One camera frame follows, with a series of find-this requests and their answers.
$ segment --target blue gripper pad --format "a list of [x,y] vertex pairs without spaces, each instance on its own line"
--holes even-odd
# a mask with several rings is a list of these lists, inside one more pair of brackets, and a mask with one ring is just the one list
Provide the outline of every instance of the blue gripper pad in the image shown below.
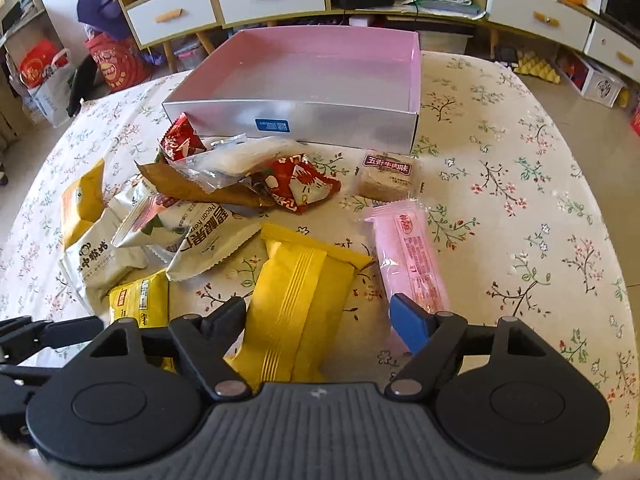
[[389,318],[391,326],[413,355],[424,348],[436,330],[434,317],[404,294],[391,297]]

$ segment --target cable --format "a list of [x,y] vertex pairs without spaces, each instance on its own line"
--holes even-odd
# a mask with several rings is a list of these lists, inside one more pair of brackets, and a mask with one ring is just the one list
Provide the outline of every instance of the cable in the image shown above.
[[416,1],[415,1],[415,0],[411,0],[411,1],[414,3],[414,6],[415,6],[415,17],[414,17],[414,22],[417,22],[417,21],[418,21],[418,14],[419,14],[419,12],[418,12],[418,4],[416,3]]

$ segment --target pink box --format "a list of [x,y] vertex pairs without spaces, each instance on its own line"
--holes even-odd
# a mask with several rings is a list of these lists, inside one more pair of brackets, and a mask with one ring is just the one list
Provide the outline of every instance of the pink box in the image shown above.
[[201,136],[265,137],[409,153],[420,111],[415,32],[300,25],[238,32],[164,101]]

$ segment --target yellow packet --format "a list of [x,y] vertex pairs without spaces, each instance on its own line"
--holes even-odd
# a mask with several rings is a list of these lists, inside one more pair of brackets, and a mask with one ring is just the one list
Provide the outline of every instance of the yellow packet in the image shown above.
[[98,221],[104,211],[102,174],[104,159],[67,187],[62,194],[62,245],[66,249]]
[[169,282],[166,269],[109,291],[109,322],[133,317],[140,328],[160,328],[169,323]]
[[252,389],[267,381],[320,382],[354,276],[371,257],[330,246],[274,224],[262,239],[262,266],[242,346],[227,362]]

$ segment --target floral tablecloth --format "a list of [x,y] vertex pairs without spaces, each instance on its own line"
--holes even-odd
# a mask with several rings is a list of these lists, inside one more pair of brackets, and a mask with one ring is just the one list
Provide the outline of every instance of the floral tablecloth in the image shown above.
[[[606,397],[611,424],[596,464],[631,460],[638,402],[634,326],[620,266],[598,205],[558,129],[517,76],[469,57],[423,53],[422,109],[412,154],[419,197],[453,309],[475,324],[518,316]],[[154,158],[169,126],[161,103],[178,74],[87,102],[36,177],[0,258],[0,316],[62,320],[86,312],[71,295],[62,254],[60,194],[103,156],[107,201]],[[274,210],[269,221],[325,242],[375,254],[372,202],[350,193],[362,152],[309,146],[342,191],[301,216]],[[265,261],[255,237],[220,266],[172,283],[171,316],[205,314],[231,294],[250,300]],[[160,269],[159,260],[128,279]],[[386,383],[404,361],[386,346],[388,319],[377,266],[353,283],[327,380]],[[41,356],[61,365],[77,349]]]

